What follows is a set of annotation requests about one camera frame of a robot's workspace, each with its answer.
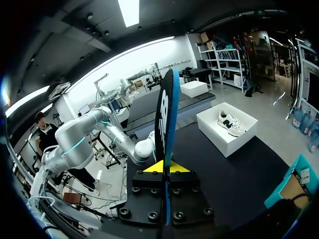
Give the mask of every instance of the person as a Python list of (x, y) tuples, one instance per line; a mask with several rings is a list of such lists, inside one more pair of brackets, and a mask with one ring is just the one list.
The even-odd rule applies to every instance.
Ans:
[[(55, 138), (55, 132), (58, 130), (58, 128), (54, 124), (46, 123), (45, 115), (42, 112), (38, 112), (35, 115), (34, 120), (35, 123), (39, 125), (40, 129), (40, 134), (35, 139), (35, 147), (38, 154), (42, 156), (46, 148), (58, 144)], [(97, 196), (100, 194), (100, 192), (96, 189), (96, 184), (99, 182), (99, 180), (95, 180), (85, 168), (69, 169), (68, 172), (76, 179), (78, 179), (83, 184), (83, 186), (88, 188), (90, 192), (94, 192), (94, 194)]]

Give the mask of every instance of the blue water jug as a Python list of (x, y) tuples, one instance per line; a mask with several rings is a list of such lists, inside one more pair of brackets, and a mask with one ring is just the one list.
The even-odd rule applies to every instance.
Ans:
[(319, 117), (316, 118), (313, 123), (310, 125), (309, 127), (309, 131), (308, 131), (308, 137), (310, 138), (312, 132), (316, 129), (319, 129)]
[(293, 127), (300, 128), (301, 122), (304, 119), (305, 112), (303, 111), (303, 107), (300, 106), (300, 108), (295, 109), (294, 115), (293, 115)]
[(318, 146), (319, 146), (319, 129), (315, 129), (312, 132), (311, 137), (309, 139), (308, 149), (312, 153), (312, 152), (315, 152)]
[(310, 111), (305, 113), (303, 121), (301, 122), (301, 125), (300, 125), (300, 128), (299, 128), (301, 133), (303, 133), (303, 134), (307, 134), (308, 133), (309, 127), (310, 127), (310, 125), (312, 123), (312, 119), (311, 119), (310, 113), (311, 113)]

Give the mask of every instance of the gray floor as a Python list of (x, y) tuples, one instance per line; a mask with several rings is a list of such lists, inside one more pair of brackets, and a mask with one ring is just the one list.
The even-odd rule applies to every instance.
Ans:
[[(212, 106), (227, 102), (250, 114), (258, 120), (257, 136), (271, 147), (288, 165), (292, 165), (298, 155), (302, 153), (319, 175), (319, 150), (310, 153), (307, 149), (308, 137), (302, 135), (298, 129), (292, 127), (291, 118), (285, 120), (289, 111), (289, 104), (291, 103), (291, 80), (280, 76), (276, 78), (277, 82), (261, 80), (260, 84), (264, 93), (254, 93), (251, 98), (245, 97), (237, 88), (214, 83), (212, 92), (216, 95), (216, 100), (212, 101)], [(283, 98), (274, 104), (283, 92), (286, 92)], [(196, 117), (194, 116), (183, 121), (178, 121), (176, 129), (184, 127), (195, 120)], [(109, 141), (105, 135), (102, 134), (101, 139), (106, 145), (109, 145)], [(86, 167), (94, 178), (97, 178), (99, 174), (101, 175), (99, 178), (101, 183), (98, 185), (101, 192), (100, 199), (90, 198), (92, 201), (91, 208), (106, 205), (110, 200), (126, 199), (126, 187), (124, 186), (126, 185), (126, 178), (123, 180), (124, 183), (122, 182), (122, 177), (126, 174), (125, 169), (122, 168), (125, 165), (125, 161), (122, 159), (122, 165), (113, 166), (108, 170), (103, 165), (106, 162), (107, 156), (108, 154), (105, 153), (104, 157), (100, 157), (98, 161), (92, 160)], [(90, 193), (77, 180), (71, 181), (70, 185), (87, 195), (94, 196), (93, 193)], [(105, 207), (97, 210), (101, 213), (105, 213), (106, 211)]]

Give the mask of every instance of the white sneaker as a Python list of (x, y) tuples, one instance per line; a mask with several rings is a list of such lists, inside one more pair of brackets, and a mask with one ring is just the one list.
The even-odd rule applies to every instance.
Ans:
[(218, 125), (227, 129), (228, 133), (234, 137), (241, 136), (246, 132), (237, 118), (227, 114), (225, 111), (221, 110), (218, 117)]

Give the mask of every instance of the white storage box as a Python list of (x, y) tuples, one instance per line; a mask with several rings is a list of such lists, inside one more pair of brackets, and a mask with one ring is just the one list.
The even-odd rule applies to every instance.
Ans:
[[(239, 137), (228, 134), (227, 129), (217, 124), (220, 110), (224, 110), (227, 114), (237, 118), (243, 129), (247, 131)], [(258, 120), (228, 103), (221, 103), (211, 107), (196, 116), (200, 131), (209, 138), (225, 157), (228, 157), (247, 143), (255, 136), (257, 131)]]
[(208, 92), (207, 84), (200, 81), (191, 81), (180, 86), (183, 94), (194, 98)]

